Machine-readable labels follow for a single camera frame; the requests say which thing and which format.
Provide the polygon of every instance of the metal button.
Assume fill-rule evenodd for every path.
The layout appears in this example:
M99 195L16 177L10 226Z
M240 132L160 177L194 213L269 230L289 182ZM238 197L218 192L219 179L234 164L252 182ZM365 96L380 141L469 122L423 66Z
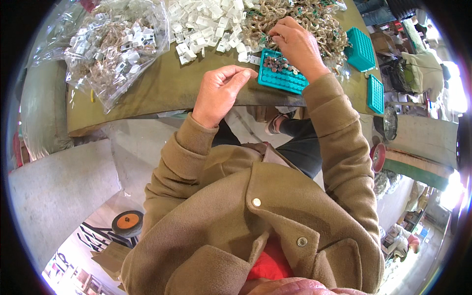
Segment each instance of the metal button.
M258 198L253 199L253 205L259 207L261 205L261 201Z
M308 240L306 239L306 237L303 236L301 238L298 238L296 244L299 245L300 247L305 247L306 244L308 244Z

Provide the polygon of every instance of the brown wool jacket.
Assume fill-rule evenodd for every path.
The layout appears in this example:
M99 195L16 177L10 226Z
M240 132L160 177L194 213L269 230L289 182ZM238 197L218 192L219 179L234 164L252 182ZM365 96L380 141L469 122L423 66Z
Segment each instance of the brown wool jacket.
M189 115L145 189L142 238L121 272L129 294L237 295L271 233L296 277L377 290L384 259L359 115L333 74L303 96L320 140L326 193L272 148L265 156L257 148L211 148L218 128Z

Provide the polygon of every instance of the wooden table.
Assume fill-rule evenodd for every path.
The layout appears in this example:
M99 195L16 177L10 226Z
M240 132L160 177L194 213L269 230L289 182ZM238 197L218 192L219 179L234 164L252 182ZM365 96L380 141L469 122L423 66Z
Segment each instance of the wooden table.
M353 0L345 0L345 3L348 9L337 12L335 18L345 31L355 26L369 36ZM73 89L70 87L67 95L69 135L86 135L88 131L96 129L100 124L113 120L170 110L191 109L195 104L200 82L206 71L232 64L259 70L257 65L238 62L236 50L221 54L212 47L205 48L205 58L202 59L198 54L195 61L181 66L175 45L176 43L171 44L170 51L161 55L121 96L120 104L106 115L98 100L91 102L90 95L77 90L74 91L73 103L69 103L72 100ZM368 74L373 74L381 81L377 60L376 65L377 68L369 71ZM358 112L375 115L366 105L367 80L364 73L351 67L351 77L348 82L342 83L342 87ZM305 106L305 101L300 95L265 87L251 80L239 92L235 105Z

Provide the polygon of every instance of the pile of chains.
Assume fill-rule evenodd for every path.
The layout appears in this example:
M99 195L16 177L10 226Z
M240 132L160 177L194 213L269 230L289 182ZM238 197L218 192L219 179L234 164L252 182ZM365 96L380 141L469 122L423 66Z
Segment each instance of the pile of chains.
M268 56L264 59L263 66L270 68L273 73L281 72L284 69L289 72L292 72L294 75L298 75L298 72L300 72L297 68L290 65L288 60L283 56L277 58Z
M276 50L277 44L269 31L279 19L293 17L318 41L321 57L341 61L344 47L349 46L347 35L331 14L338 6L332 0L260 0L260 10L248 12L243 27L244 43L253 48L260 45Z

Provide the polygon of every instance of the foot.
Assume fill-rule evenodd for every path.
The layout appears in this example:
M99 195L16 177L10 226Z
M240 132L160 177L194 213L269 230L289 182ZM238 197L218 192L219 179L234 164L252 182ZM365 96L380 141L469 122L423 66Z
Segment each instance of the foot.
M276 115L272 120L267 122L265 126L265 131L269 135L274 135L277 133L280 133L280 124L282 123L283 120L287 119L288 116L279 113Z

